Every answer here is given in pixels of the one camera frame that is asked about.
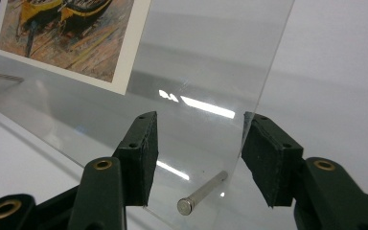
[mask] metal rod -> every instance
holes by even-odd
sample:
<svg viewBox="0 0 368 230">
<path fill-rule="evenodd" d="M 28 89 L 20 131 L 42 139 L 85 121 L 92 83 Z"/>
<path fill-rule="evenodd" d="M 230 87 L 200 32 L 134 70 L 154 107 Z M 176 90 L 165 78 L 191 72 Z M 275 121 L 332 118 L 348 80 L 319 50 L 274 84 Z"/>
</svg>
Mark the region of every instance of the metal rod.
<svg viewBox="0 0 368 230">
<path fill-rule="evenodd" d="M 201 188 L 193 192 L 190 196 L 182 198 L 177 202 L 177 210 L 183 216 L 188 216 L 192 213 L 197 204 L 210 194 L 219 184 L 228 177 L 228 172 L 222 171 L 214 178 L 204 184 Z"/>
<path fill-rule="evenodd" d="M 10 80 L 10 81 L 19 81 L 19 82 L 22 82 L 24 80 L 23 78 L 20 78 L 20 77 L 2 75 L 2 74 L 0 74 L 0 79 Z"/>
</svg>

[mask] metal cylinder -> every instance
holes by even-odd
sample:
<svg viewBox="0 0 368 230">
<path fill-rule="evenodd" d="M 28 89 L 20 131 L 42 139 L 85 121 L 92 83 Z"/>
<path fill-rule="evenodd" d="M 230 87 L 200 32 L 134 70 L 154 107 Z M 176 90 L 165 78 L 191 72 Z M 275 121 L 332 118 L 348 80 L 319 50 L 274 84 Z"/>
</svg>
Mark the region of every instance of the metal cylinder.
<svg viewBox="0 0 368 230">
<path fill-rule="evenodd" d="M 219 184 L 228 177 L 228 172 L 222 171 L 214 178 L 204 184 L 201 188 L 193 192 L 190 196 L 182 198 L 177 202 L 177 210 L 183 216 L 188 216 L 192 213 L 197 204 L 210 194 Z"/>
</svg>

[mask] photograph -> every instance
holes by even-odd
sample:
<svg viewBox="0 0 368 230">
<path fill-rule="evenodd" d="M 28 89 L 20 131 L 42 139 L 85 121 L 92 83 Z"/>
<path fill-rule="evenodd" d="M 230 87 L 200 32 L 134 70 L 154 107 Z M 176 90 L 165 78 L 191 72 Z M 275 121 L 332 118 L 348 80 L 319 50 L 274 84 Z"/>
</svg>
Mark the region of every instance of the photograph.
<svg viewBox="0 0 368 230">
<path fill-rule="evenodd" d="M 125 94 L 150 0 L 3 0 L 0 55 Z"/>
</svg>

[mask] metal pin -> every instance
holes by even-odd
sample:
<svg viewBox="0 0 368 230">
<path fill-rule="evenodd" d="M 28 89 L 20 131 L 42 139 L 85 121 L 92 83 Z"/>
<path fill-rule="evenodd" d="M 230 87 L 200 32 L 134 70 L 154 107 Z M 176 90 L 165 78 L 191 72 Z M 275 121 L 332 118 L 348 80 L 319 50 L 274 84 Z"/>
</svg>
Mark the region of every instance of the metal pin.
<svg viewBox="0 0 368 230">
<path fill-rule="evenodd" d="M 0 79 L 10 80 L 10 81 L 19 81 L 22 82 L 24 79 L 20 77 L 10 76 L 10 75 L 1 75 Z"/>
<path fill-rule="evenodd" d="M 228 177 L 228 172 L 222 171 L 214 178 L 204 184 L 201 188 L 193 192 L 190 196 L 182 198 L 177 202 L 177 210 L 183 216 L 192 213 L 197 204 L 208 194 L 210 194 L 219 184 Z"/>
</svg>

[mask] metal standoff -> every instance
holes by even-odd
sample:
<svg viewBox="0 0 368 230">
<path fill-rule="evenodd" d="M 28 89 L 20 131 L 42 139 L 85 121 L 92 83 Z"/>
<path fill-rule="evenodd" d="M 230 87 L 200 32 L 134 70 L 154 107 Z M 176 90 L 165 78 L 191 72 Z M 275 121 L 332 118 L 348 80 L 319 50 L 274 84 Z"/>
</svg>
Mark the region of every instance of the metal standoff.
<svg viewBox="0 0 368 230">
<path fill-rule="evenodd" d="M 2 75 L 2 74 L 0 74 L 0 79 L 9 80 L 9 81 L 18 81 L 18 82 L 22 82 L 24 80 L 23 78 L 20 78 L 20 77 Z"/>
<path fill-rule="evenodd" d="M 228 177 L 228 172 L 222 171 L 214 178 L 204 184 L 201 188 L 193 192 L 190 196 L 182 198 L 177 202 L 177 210 L 183 216 L 192 213 L 197 204 L 208 194 L 210 194 L 219 184 Z"/>
</svg>

